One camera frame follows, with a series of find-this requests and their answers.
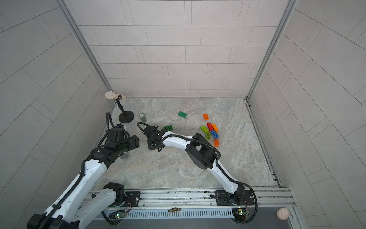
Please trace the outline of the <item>left circuit board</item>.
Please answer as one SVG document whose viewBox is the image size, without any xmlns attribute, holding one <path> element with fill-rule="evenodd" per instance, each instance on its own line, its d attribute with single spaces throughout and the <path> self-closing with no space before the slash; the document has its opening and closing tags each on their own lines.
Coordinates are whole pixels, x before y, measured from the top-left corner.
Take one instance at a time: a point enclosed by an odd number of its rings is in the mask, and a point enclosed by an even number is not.
<svg viewBox="0 0 366 229">
<path fill-rule="evenodd" d="M 110 220 L 122 220 L 126 216 L 127 212 L 124 210 L 119 210 L 111 213 L 108 217 Z"/>
</svg>

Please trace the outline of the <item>dark green lego brick near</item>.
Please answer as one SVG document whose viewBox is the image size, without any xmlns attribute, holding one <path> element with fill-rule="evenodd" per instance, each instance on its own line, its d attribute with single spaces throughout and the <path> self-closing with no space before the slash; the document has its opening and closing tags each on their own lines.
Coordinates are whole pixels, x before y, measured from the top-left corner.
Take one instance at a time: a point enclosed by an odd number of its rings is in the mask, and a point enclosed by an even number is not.
<svg viewBox="0 0 366 229">
<path fill-rule="evenodd" d="M 172 125 L 164 126 L 164 129 L 173 131 L 173 126 Z"/>
</svg>

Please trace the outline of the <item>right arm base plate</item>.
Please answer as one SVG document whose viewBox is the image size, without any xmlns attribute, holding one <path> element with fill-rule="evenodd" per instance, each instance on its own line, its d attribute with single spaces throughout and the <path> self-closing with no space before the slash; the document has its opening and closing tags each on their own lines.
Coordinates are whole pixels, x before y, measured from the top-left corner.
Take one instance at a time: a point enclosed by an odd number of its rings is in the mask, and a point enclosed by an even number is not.
<svg viewBox="0 0 366 229">
<path fill-rule="evenodd" d="M 231 194 L 225 190 L 216 190 L 215 194 L 210 195 L 216 200 L 217 206 L 254 206 L 255 200 L 250 190 L 244 190 L 240 194 Z"/>
</svg>

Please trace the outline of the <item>beige round knob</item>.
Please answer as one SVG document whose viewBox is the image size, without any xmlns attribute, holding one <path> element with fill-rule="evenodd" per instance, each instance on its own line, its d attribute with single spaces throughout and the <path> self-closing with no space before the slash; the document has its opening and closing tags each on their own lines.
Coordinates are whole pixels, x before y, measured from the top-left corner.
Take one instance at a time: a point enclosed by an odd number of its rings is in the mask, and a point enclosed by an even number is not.
<svg viewBox="0 0 366 229">
<path fill-rule="evenodd" d="M 289 217 L 290 217 L 290 212 L 288 209 L 286 208 L 280 208 L 277 213 L 276 213 L 277 217 L 284 221 L 284 220 L 287 220 Z"/>
</svg>

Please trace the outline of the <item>dark green lego brick far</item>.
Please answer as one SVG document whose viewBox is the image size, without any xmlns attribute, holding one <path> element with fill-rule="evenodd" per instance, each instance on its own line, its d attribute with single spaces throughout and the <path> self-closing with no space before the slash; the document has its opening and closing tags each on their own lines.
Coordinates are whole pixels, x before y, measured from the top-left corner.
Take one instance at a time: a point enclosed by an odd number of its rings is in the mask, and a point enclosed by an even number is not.
<svg viewBox="0 0 366 229">
<path fill-rule="evenodd" d="M 181 111 L 179 111 L 178 115 L 180 117 L 183 117 L 183 118 L 186 118 L 187 117 L 187 113 L 184 113 L 184 112 L 181 112 Z"/>
</svg>

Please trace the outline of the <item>black microphone stand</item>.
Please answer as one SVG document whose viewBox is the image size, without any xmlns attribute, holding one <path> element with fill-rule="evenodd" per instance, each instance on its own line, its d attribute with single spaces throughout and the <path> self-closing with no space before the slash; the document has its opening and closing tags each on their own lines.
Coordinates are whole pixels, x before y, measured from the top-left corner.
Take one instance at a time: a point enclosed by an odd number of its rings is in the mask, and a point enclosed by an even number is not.
<svg viewBox="0 0 366 229">
<path fill-rule="evenodd" d="M 108 100 L 115 100 L 116 104 L 118 105 L 118 108 L 121 111 L 121 114 L 119 115 L 119 121 L 122 124 L 127 124 L 134 120 L 134 113 L 132 111 L 125 111 L 124 107 L 120 103 L 121 100 L 126 99 L 124 95 L 116 94 L 113 91 L 107 91 L 105 93 L 105 97 Z"/>
</svg>

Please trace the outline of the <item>glitter silver microphone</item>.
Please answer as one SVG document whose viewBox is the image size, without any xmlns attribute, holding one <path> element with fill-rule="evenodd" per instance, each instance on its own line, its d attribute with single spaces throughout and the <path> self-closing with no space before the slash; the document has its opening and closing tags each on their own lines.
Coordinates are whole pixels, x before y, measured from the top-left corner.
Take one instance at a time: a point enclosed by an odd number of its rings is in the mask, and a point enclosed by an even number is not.
<svg viewBox="0 0 366 229">
<path fill-rule="evenodd" d="M 128 153 L 124 153 L 119 158 L 122 159 L 122 160 L 124 160 L 124 159 L 127 159 L 128 157 L 129 157 L 129 154 Z"/>
</svg>

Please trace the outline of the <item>blue lego brick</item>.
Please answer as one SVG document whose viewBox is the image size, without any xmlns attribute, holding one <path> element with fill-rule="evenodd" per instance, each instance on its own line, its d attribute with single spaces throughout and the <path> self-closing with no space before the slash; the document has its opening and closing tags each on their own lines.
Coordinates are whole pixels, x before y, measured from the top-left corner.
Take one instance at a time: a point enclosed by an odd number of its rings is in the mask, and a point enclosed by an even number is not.
<svg viewBox="0 0 366 229">
<path fill-rule="evenodd" d="M 211 136 L 214 138 L 214 139 L 218 139 L 219 138 L 219 135 L 216 133 L 215 130 L 212 130 L 211 132 Z"/>
</svg>

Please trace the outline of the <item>metal corner frame post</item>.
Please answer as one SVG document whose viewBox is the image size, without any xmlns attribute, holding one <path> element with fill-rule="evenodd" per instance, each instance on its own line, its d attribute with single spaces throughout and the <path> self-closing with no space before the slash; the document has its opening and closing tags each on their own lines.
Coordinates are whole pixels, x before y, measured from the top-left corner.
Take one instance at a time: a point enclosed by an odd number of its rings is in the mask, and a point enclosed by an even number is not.
<svg viewBox="0 0 366 229">
<path fill-rule="evenodd" d="M 284 11 L 284 13 L 282 15 L 282 18 L 279 21 L 278 27 L 277 27 L 277 29 L 276 29 L 276 31 L 275 31 L 275 33 L 273 35 L 273 38 L 271 40 L 271 43 L 270 43 L 270 45 L 268 47 L 268 50 L 266 52 L 266 55 L 265 55 L 265 57 L 264 57 L 261 65 L 259 67 L 259 70 L 257 72 L 257 75 L 256 75 L 256 77 L 254 79 L 254 82 L 253 82 L 253 84 L 252 84 L 252 86 L 250 88 L 250 91 L 248 93 L 248 96 L 246 98 L 246 100 L 248 102 L 250 101 L 250 99 L 254 95 L 254 91 L 256 90 L 256 88 L 257 88 L 257 86 L 259 84 L 259 81 L 260 81 L 262 75 L 264 74 L 264 71 L 266 69 L 266 66 L 268 65 L 268 63 L 270 61 L 270 58 L 271 58 L 271 56 L 272 56 L 272 54 L 273 54 L 273 52 L 274 52 L 274 50 L 275 50 L 275 48 L 276 48 L 279 40 L 280 40 L 280 37 L 283 34 L 283 31 L 284 31 L 284 29 L 286 27 L 286 24 L 287 24 L 289 18 L 291 17 L 291 14 L 292 14 L 292 12 L 293 12 L 293 10 L 295 8 L 296 3 L 297 3 L 296 0 L 290 0 L 290 1 L 288 1 L 288 4 L 287 4 L 287 6 L 285 8 L 285 11 Z"/>
</svg>

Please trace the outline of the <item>small lime green lego brick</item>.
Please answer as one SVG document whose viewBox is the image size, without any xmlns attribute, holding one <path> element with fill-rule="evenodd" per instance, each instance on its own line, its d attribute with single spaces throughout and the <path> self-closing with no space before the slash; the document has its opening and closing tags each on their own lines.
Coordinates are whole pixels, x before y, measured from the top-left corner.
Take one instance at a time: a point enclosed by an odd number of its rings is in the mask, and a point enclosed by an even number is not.
<svg viewBox="0 0 366 229">
<path fill-rule="evenodd" d="M 210 140 L 211 139 L 211 133 L 206 133 L 205 138 L 206 138 L 206 140 Z"/>
</svg>

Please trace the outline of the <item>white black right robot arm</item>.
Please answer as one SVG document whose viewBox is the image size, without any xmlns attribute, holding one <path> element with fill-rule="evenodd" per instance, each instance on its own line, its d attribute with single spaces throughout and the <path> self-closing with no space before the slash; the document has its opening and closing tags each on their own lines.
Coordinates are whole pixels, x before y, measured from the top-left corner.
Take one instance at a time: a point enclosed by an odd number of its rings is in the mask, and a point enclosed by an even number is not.
<svg viewBox="0 0 366 229">
<path fill-rule="evenodd" d="M 208 170 L 220 182 L 229 194 L 232 203 L 240 205 L 242 202 L 248 201 L 249 198 L 245 198 L 245 195 L 253 197 L 253 201 L 256 203 L 256 195 L 252 187 L 234 179 L 229 174 L 219 161 L 221 158 L 219 150 L 206 141 L 201 134 L 184 136 L 166 129 L 159 130 L 158 126 L 151 126 L 146 123 L 139 122 L 137 125 L 146 126 L 146 128 L 140 130 L 147 137 L 150 150 L 157 149 L 161 151 L 164 147 L 184 150 L 197 167 Z"/>
</svg>

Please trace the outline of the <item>left metal corner post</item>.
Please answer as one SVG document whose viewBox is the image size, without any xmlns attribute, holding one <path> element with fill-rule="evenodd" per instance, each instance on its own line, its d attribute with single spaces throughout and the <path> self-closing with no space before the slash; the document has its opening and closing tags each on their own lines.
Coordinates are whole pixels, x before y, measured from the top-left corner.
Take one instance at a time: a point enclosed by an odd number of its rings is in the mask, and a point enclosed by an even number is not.
<svg viewBox="0 0 366 229">
<path fill-rule="evenodd" d="M 82 35 L 81 30 L 79 29 L 75 19 L 71 15 L 70 10 L 68 9 L 65 1 L 63 0 L 55 0 L 59 10 L 61 11 L 61 14 L 63 15 L 64 19 L 66 20 L 68 26 L 70 27 L 71 31 L 73 32 L 77 42 L 83 49 L 87 59 L 89 60 L 90 64 L 96 71 L 97 75 L 100 77 L 103 84 L 106 86 L 106 88 L 109 91 L 112 91 L 112 87 L 110 86 L 109 82 L 107 81 L 107 78 L 105 77 L 102 69 L 100 68 L 99 64 L 97 63 L 97 59 L 92 53 L 92 50 L 90 49 L 89 45 L 87 44 L 84 36 Z"/>
</svg>

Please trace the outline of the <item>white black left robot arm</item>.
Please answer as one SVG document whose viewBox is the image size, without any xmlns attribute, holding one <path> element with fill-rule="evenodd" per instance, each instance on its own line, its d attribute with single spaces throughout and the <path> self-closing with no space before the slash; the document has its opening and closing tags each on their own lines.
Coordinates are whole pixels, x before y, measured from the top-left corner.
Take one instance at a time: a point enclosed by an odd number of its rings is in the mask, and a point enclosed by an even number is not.
<svg viewBox="0 0 366 229">
<path fill-rule="evenodd" d="M 99 177 L 124 153 L 140 146 L 136 135 L 124 128 L 109 129 L 98 146 L 82 162 L 81 170 L 62 195 L 43 214 L 34 214 L 29 229 L 83 229 L 107 207 L 128 202 L 124 186 L 110 182 L 98 195 L 81 207 L 85 196 Z"/>
</svg>

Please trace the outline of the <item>red lego brick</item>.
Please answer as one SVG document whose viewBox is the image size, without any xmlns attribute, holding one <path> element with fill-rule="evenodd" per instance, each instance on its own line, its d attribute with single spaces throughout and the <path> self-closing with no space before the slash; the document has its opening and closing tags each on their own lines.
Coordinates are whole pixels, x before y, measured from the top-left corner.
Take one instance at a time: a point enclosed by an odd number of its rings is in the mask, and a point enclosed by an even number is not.
<svg viewBox="0 0 366 229">
<path fill-rule="evenodd" d="M 210 132 L 214 130 L 214 128 L 213 128 L 213 126 L 212 126 L 211 123 L 207 123 L 207 127 L 208 127 L 208 129 L 209 129 Z"/>
</svg>

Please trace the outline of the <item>green camouflage can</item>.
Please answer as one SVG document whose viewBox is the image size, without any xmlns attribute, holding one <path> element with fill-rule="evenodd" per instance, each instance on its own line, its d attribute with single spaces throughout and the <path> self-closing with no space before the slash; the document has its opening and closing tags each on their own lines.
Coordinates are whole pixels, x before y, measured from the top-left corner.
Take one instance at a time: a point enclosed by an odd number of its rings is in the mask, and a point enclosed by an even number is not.
<svg viewBox="0 0 366 229">
<path fill-rule="evenodd" d="M 140 117 L 141 122 L 146 123 L 147 119 L 146 119 L 146 116 L 144 113 L 140 113 L 139 117 Z"/>
</svg>

